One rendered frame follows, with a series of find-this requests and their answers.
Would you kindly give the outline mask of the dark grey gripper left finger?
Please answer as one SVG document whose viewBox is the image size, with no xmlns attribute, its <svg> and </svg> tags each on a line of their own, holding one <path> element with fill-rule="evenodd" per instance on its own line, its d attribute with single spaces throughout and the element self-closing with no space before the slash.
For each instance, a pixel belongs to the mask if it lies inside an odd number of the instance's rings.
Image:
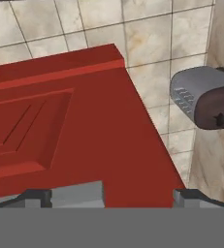
<svg viewBox="0 0 224 248">
<path fill-rule="evenodd" d="M 0 208 L 52 208 L 52 191 L 50 189 L 27 189 L 14 199 L 0 202 Z"/>
</svg>

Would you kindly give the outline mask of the red cabinet door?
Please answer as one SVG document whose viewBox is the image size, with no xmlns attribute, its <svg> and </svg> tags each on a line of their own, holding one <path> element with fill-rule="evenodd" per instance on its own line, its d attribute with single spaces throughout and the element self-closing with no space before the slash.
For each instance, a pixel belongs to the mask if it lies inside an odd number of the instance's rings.
<svg viewBox="0 0 224 248">
<path fill-rule="evenodd" d="M 0 66 L 0 202 L 169 207 L 182 185 L 116 46 Z"/>
</svg>

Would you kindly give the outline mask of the grey and brown toaster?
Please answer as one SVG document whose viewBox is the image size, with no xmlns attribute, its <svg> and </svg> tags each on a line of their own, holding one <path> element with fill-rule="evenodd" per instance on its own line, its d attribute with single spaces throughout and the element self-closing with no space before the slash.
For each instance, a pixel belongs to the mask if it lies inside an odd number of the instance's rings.
<svg viewBox="0 0 224 248">
<path fill-rule="evenodd" d="M 224 68 L 199 66 L 175 73 L 170 96 L 200 129 L 224 129 Z"/>
</svg>

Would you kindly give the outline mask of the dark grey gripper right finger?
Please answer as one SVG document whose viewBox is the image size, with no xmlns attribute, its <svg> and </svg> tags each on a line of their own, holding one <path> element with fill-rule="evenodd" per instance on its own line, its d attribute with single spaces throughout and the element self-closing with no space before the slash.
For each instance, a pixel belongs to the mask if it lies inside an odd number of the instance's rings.
<svg viewBox="0 0 224 248">
<path fill-rule="evenodd" d="M 198 189 L 174 189 L 173 207 L 178 208 L 224 208 L 224 202 L 211 199 Z"/>
</svg>

